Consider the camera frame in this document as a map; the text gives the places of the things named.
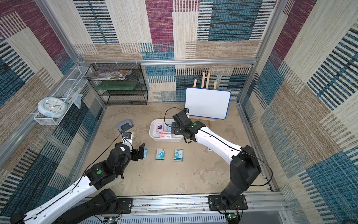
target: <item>concrete floor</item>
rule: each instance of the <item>concrete floor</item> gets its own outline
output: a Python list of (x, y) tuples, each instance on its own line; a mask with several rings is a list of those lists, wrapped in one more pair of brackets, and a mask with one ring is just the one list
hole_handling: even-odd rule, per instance
[[(195, 194), (221, 192), (229, 182), (230, 166), (216, 153), (209, 152), (205, 146), (192, 142), (155, 142), (149, 136), (150, 123), (164, 118), (171, 107), (183, 108), (184, 104), (149, 104), (109, 106), (99, 127), (93, 145), (84, 164), (85, 169), (119, 135), (117, 124), (129, 119), (134, 127), (133, 147), (145, 143), (148, 148), (147, 159), (131, 161), (120, 177), (107, 184), (117, 196)], [(166, 118), (171, 118), (178, 109), (171, 109)], [(229, 106), (227, 118), (216, 120), (212, 131), (228, 141), (246, 146), (250, 145), (239, 113), (234, 103)], [(107, 159), (114, 144), (97, 160)], [(156, 150), (165, 148), (164, 161), (156, 161)], [(174, 149), (183, 149), (183, 161), (174, 162)], [(265, 183), (258, 176), (253, 184)], [(251, 186), (248, 191), (266, 191), (266, 187)]]

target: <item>clock face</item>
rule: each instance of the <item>clock face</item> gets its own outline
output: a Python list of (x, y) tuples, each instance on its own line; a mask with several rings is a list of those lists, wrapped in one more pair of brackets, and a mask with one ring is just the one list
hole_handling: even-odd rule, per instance
[(53, 97), (46, 99), (43, 103), (43, 106), (45, 110), (50, 111), (52, 113), (56, 113), (57, 111), (61, 113), (63, 110), (65, 110), (66, 107), (62, 100)]

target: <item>white wire basket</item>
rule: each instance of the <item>white wire basket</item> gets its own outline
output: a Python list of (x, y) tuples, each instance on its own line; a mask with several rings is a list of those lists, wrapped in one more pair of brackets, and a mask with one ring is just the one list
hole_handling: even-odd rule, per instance
[(70, 98), (70, 95), (72, 92), (76, 92), (79, 88), (84, 87), (84, 85), (87, 83), (87, 79), (84, 79), (83, 76), (88, 71), (88, 74), (91, 74), (92, 71), (88, 69), (88, 67), (85, 66), (78, 66), (71, 74), (66, 78), (66, 80), (60, 85), (60, 87), (56, 90), (56, 92), (52, 95), (52, 97), (56, 97), (64, 102), (64, 104), (67, 105), (67, 110), (63, 115), (59, 118), (54, 117), (48, 117), (43, 114), (37, 113), (34, 117), (34, 119), (39, 123), (40, 125), (59, 125), (62, 121), (63, 117), (66, 115), (70, 107), (72, 106), (73, 102), (67, 103), (67, 101)]

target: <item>whiteboard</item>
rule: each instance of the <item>whiteboard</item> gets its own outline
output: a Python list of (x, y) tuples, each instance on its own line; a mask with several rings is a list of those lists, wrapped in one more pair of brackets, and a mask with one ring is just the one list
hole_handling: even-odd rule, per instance
[(229, 109), (231, 92), (188, 87), (185, 92), (185, 108), (191, 116), (225, 119)]

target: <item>wall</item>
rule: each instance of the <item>wall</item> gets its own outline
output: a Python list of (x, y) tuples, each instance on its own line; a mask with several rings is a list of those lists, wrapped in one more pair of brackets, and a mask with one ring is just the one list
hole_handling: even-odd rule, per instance
[(203, 72), (210, 73), (208, 88), (231, 91), (236, 100), (246, 81), (251, 65), (200, 65), (200, 66), (142, 66), (149, 90), (149, 102), (183, 102), (185, 90), (194, 85), (201, 87)]
[(358, 220), (357, 12), (289, 0), (242, 103), (296, 223)]
[(0, 145), (73, 65), (31, 0), (1, 0)]
[[(275, 0), (49, 0), (59, 24), (87, 61), (255, 58)], [(246, 72), (235, 72), (245, 67)], [(250, 65), (143, 66), (149, 102), (183, 101), (183, 89), (210, 83), (235, 100)]]
[[(0, 0), (0, 145), (74, 65), (33, 0)], [(86, 85), (81, 109), (59, 126), (36, 125), (0, 167), (0, 223), (71, 182), (102, 112)]]

